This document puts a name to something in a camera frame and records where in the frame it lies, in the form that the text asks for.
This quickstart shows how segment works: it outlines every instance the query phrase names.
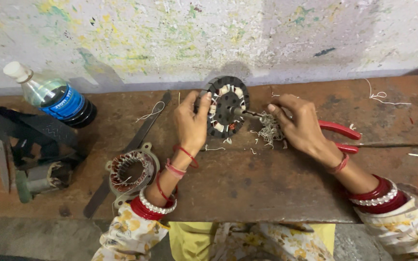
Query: floral clothing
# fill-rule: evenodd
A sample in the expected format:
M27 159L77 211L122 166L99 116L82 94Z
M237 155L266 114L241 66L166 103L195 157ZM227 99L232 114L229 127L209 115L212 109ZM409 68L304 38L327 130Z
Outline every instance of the floral clothing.
M398 188L408 202L397 210L379 215L358 209L356 212L395 260L418 260L418 188L405 184L399 184ZM302 228L271 223L220 223L209 247L209 259L236 261L275 256L284 261L334 260L310 227L299 226ZM101 236L102 247L92 260L149 260L149 249L169 229L157 221L139 217L130 205L124 204L109 231Z

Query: red pliers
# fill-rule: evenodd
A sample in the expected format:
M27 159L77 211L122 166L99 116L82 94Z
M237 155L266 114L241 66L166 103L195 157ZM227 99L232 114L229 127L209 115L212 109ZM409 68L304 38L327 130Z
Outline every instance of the red pliers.
M319 120L319 126L323 130L333 131L353 140L359 140L362 137L362 135L358 133L357 131L354 131L350 128L347 128L345 126L339 125L334 122ZM335 142L335 144L338 147L338 149L340 149L340 151L348 153L348 154L356 154L359 151L358 147L354 147L351 145L344 145L338 142Z

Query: wall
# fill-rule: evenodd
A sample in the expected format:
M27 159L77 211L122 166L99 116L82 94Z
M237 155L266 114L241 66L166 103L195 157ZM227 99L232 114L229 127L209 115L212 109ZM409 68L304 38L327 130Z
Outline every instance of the wall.
M0 0L17 60L82 92L401 75L418 68L418 0Z

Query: bottle cap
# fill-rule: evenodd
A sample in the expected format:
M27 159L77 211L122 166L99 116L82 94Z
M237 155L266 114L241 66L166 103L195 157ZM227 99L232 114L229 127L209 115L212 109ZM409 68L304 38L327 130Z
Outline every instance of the bottle cap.
M27 68L25 65L19 62L10 62L8 63L3 72L7 74L9 77L16 80L18 83L26 81L30 75L33 74L33 71Z

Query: hand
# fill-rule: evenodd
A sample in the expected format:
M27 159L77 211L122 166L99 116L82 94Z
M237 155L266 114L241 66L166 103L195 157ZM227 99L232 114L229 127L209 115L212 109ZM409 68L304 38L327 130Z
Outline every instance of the hand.
M334 168L343 159L343 153L327 140L319 126L314 103L291 94L278 98L278 104L293 114L290 119L279 106L269 104L268 109L277 119L283 134L291 145L329 168Z
M194 103L199 92L192 91L174 111L180 146L193 157L206 143L207 117L211 105L211 92L201 97L198 113L193 112Z

